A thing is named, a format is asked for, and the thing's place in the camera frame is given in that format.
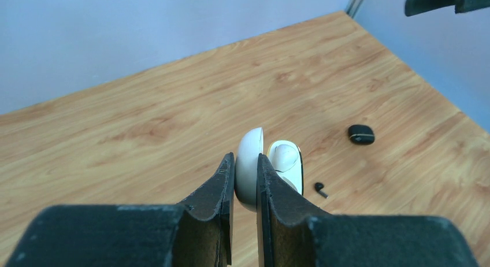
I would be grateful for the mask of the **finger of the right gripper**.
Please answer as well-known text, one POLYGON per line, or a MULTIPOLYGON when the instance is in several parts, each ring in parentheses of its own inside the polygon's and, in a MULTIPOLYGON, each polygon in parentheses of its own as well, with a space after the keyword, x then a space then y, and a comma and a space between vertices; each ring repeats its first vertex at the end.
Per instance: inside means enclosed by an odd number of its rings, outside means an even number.
POLYGON ((406 0, 404 14, 407 17, 455 5, 455 0, 406 0))
POLYGON ((489 7, 489 0, 455 0, 455 13, 467 13, 489 7))

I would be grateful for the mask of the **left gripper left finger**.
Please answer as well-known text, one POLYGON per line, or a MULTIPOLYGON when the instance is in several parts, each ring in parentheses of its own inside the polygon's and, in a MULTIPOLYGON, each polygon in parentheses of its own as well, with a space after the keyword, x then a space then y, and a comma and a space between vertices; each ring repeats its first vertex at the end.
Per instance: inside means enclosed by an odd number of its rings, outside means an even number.
POLYGON ((235 159, 173 205, 55 205, 29 224, 7 266, 229 266, 235 159))

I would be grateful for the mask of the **white earbud charging case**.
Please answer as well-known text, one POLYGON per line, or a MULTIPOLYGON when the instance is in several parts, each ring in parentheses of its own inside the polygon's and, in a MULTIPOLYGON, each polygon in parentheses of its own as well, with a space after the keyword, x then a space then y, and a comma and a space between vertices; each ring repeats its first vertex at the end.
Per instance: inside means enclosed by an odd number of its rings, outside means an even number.
POLYGON ((241 139, 235 162, 235 194, 239 202, 251 212, 257 211, 257 173, 258 156, 266 155, 272 164, 275 148, 280 144, 288 144, 296 148, 298 160, 288 171, 278 176, 300 195, 304 194, 303 160, 299 146, 288 140, 273 142, 267 152, 264 152, 263 128, 248 131, 241 139))

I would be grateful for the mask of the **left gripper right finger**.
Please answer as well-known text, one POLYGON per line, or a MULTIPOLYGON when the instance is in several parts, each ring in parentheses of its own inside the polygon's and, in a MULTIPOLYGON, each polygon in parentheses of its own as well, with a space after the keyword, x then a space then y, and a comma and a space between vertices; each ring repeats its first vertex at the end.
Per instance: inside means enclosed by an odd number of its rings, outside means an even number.
POLYGON ((260 266, 477 266, 447 218, 329 214, 257 163, 260 266))

